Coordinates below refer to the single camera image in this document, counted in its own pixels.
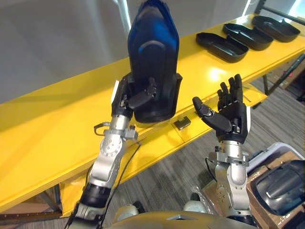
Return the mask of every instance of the blue plastic part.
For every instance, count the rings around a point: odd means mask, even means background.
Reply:
[[[138,94],[154,78],[154,99],[134,111],[138,122],[160,122],[176,111],[181,76],[176,73],[179,36],[167,5],[159,0],[144,2],[128,36],[131,65],[130,91]]]

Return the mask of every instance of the metal table frame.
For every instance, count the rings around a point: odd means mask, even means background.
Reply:
[[[62,210],[59,184],[55,185],[53,188],[55,201],[46,191],[39,194],[39,196],[50,206],[50,209],[45,212],[37,213],[0,214],[0,225],[22,224],[60,218],[62,216]]]

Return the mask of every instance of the robotic arm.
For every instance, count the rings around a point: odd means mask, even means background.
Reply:
[[[193,98],[198,116],[216,130],[220,147],[209,154],[209,160],[216,163],[215,176],[217,196],[225,217],[250,225],[255,225],[246,192],[247,155],[242,152],[242,144],[247,135],[246,106],[243,103],[242,80],[239,74],[229,79],[230,91],[225,83],[218,90],[218,110],[211,110],[198,97]]]

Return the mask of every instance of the yellow tabletop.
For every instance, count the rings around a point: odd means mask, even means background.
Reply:
[[[249,15],[232,23],[250,26],[251,19]],[[225,36],[222,25],[206,32]],[[250,82],[304,52],[304,44],[301,36],[289,43],[274,41],[264,51],[250,50],[241,61],[227,63],[197,45],[195,34],[183,37],[177,114],[157,125],[137,124],[140,139],[192,111],[192,97],[215,97],[220,82],[236,73]],[[120,60],[0,105],[0,212],[92,164],[101,141],[93,126],[110,120],[114,81],[129,71],[129,60]]]

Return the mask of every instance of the black cable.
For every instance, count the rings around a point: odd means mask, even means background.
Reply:
[[[102,223],[101,223],[100,228],[102,228],[102,224],[103,224],[103,222],[104,222],[104,220],[105,220],[105,218],[106,218],[106,213],[107,213],[108,207],[109,207],[109,205],[110,205],[110,202],[111,202],[111,200],[112,200],[112,198],[113,198],[113,196],[114,196],[114,193],[116,192],[116,190],[118,189],[118,187],[119,187],[119,185],[120,185],[120,183],[121,183],[121,180],[122,180],[122,178],[123,178],[123,175],[124,175],[125,170],[127,169],[127,166],[129,165],[129,163],[131,162],[133,156],[136,154],[136,152],[140,149],[140,147],[141,147],[141,145],[142,145],[141,142],[137,142],[137,144],[138,144],[138,147],[135,149],[134,153],[132,154],[132,156],[129,158],[127,164],[125,165],[125,168],[123,169],[122,174],[121,174],[121,176],[120,176],[120,179],[119,179],[119,181],[118,181],[118,185],[114,188],[114,190],[113,190],[113,192],[112,192],[112,194],[111,194],[111,196],[110,196],[110,198],[109,198],[109,200],[108,200],[108,203],[107,203],[107,206],[106,206],[105,213],[103,214],[103,217],[102,217],[102,219],[101,219]]]
[[[211,170],[210,170],[210,167],[209,167],[209,164],[208,164],[208,160],[209,160],[210,162],[212,162],[212,161],[211,161],[208,157],[205,158],[205,164],[206,164],[206,166],[207,166],[207,168],[208,168],[209,174],[210,174],[211,177],[217,182],[216,178],[214,177],[213,173],[212,173]]]

